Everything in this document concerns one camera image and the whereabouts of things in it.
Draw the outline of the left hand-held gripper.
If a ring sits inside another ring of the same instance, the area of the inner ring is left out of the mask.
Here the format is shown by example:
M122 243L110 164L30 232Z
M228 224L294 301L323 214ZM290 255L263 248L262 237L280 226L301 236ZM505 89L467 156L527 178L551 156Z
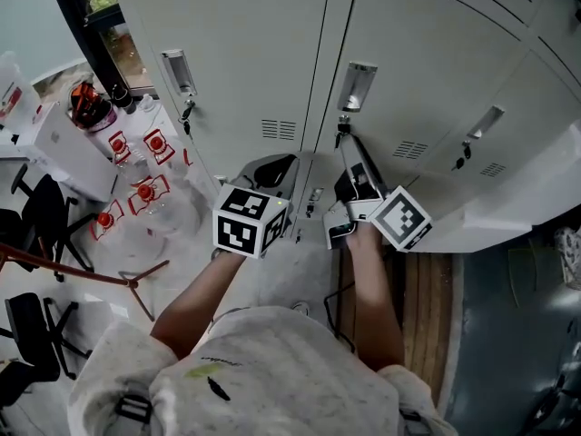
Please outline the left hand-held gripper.
M290 224L300 167L294 154L275 154L243 166L225 184L212 209L215 247L254 259L265 256Z

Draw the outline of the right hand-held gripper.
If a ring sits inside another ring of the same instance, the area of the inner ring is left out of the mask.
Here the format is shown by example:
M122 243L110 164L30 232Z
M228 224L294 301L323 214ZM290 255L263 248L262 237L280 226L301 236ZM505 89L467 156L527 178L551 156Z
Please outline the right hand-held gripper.
M358 223L371 223L397 251L410 252L432 229L431 217L402 186L388 194L377 166L356 135L341 137L340 152L345 171L335 183L338 201L322 218L327 248L340 248Z

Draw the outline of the black key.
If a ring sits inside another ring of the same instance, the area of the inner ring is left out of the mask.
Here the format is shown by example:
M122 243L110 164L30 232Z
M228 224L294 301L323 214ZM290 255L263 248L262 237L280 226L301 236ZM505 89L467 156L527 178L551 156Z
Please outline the black key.
M342 114L339 117L337 124L337 133L335 135L335 149L340 146L341 139L345 136L351 134L350 117L347 114Z

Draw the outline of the grey metal locker door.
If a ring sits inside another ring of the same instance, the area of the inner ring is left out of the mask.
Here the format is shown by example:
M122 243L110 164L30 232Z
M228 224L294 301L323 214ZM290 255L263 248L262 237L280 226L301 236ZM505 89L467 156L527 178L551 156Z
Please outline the grey metal locker door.
M318 156L333 153L350 64L377 69L353 132L377 165L409 173L487 102L518 45L458 0L354 0Z

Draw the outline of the grey metal locker cabinet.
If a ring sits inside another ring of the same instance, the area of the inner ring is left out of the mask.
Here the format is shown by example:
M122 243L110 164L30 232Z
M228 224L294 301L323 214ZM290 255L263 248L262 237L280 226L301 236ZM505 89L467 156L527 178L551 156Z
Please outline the grey metal locker cabinet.
M405 187L432 222L502 184L581 120L581 0L458 1L517 38L500 82L424 167L379 166L367 149L386 184ZM298 155L291 234L322 243L344 162L339 148L318 156L317 144L354 0L119 3L208 182L268 154ZM376 71L348 68L338 107L352 132Z

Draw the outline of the person's right forearm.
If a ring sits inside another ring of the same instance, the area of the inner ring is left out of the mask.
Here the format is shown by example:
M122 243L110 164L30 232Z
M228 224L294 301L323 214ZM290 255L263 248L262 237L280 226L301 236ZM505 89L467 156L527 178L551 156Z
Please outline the person's right forearm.
M353 265L358 356L373 371L402 365L405 347L382 258L382 235L373 224L360 222L347 245Z

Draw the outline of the person's left forearm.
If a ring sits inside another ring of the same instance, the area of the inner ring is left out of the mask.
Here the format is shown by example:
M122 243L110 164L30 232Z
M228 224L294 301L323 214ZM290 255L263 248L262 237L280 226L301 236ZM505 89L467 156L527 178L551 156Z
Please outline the person's left forearm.
M170 348L178 360L189 355L212 322L225 293L246 257L216 255L156 320L151 336Z

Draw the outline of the clear water bottle red cap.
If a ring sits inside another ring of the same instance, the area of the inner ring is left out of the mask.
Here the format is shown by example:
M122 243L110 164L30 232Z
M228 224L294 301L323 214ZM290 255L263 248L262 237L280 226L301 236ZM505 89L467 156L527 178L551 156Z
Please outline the clear water bottle red cap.
M113 153L113 163L122 171L129 170L134 165L135 154L123 132L114 133L108 143Z
M176 151L159 128L150 131L143 142L157 165L169 164Z
M117 229L119 221L125 216L123 208L117 199L112 200L107 207L98 213L96 220L90 226L90 232L95 241L99 242L106 234Z
M137 215L139 212L151 207L154 202L170 191L171 187L162 174L150 178L141 183L137 190L128 197L129 210L133 215Z

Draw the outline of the wooden plank platform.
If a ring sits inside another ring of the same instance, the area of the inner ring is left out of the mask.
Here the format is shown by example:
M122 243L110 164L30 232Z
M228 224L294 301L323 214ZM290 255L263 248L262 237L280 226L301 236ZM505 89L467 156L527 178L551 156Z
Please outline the wooden plank platform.
M355 346L355 292L352 260L347 249L333 256L334 291L324 300L327 323L335 338L353 351ZM403 331L405 364L440 396L445 383L452 319L452 256L441 253L399 253L383 249L391 297Z

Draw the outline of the small black bottle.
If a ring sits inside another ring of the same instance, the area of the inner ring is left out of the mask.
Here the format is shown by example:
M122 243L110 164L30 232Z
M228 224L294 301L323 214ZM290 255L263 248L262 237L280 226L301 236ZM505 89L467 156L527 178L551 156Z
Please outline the small black bottle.
M115 84L111 93L113 103L120 109L123 109L127 114L133 114L136 110L136 105L133 101L129 90L121 84Z

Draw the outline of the person's speckled white shirt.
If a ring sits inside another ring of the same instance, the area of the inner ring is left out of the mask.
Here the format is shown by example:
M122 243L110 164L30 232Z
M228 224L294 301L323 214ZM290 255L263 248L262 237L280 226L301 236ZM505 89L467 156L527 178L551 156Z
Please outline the person's speckled white shirt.
M114 412L125 394L151 402L149 424ZM181 360L112 325L74 384L68 424L72 436L398 436L400 410L458 436L413 372L373 371L311 318L255 307L223 315Z

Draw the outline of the white cardboard box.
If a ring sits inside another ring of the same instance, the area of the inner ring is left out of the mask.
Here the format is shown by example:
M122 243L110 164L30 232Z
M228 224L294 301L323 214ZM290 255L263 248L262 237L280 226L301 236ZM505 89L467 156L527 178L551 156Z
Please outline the white cardboard box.
M41 107L32 146L53 178L90 200L110 200L117 168L79 130L59 103Z

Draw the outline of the brown wooden stand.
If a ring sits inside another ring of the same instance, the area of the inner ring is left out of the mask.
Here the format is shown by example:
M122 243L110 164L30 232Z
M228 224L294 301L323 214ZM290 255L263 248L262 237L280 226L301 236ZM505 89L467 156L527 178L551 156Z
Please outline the brown wooden stand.
M62 263L57 263L45 259L43 257L34 256L22 250L15 249L9 245L4 243L0 243L0 272L3 270L4 265L7 262L24 262L35 265L40 268L44 268L50 271L57 271L62 274L76 276L79 278L96 281L96 282L105 282L108 284L122 286L127 288L131 294L133 295L134 299L137 301L140 308L143 310L147 318L153 322L155 320L153 314L149 311L149 309L145 306L142 298L140 297L139 293L137 292L139 288L139 283L141 280L147 278L151 274L161 270L162 268L166 267L170 261L164 260L154 267L146 270L144 272L139 272L133 277L113 277L104 274L100 274L97 272L87 272L82 269L77 269L72 266L68 266Z

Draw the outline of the black office chair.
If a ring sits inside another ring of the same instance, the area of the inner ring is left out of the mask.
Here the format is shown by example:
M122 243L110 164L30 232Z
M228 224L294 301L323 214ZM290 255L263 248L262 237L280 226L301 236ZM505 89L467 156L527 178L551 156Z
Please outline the black office chair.
M5 301L10 328L0 328L0 336L15 342L21 359L10 361L0 370L0 410L15 404L35 383L56 382L62 374L75 380L76 374L69 371L63 349L86 360L92 354L90 350L81 351L63 336L64 327L79 303L70 302L57 322L51 313L52 304L52 298L41 299L33 292Z
M89 213L70 223L70 207L77 205L78 200L65 198L60 186L48 174L35 188L30 188L25 182L27 170L28 166L23 164L11 185L12 193L20 190L27 196L23 210L18 213L0 208L0 243L54 263L62 261L63 251L67 249L83 270L92 273L93 265L84 261L71 237L94 223L97 214Z

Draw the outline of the patterned white cushion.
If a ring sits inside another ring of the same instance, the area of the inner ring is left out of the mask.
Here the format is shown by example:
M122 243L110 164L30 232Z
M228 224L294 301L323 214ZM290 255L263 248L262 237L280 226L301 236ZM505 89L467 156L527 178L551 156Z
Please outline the patterned white cushion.
M568 227L559 228L555 232L555 247L560 256L565 285L581 291L581 228L577 231Z

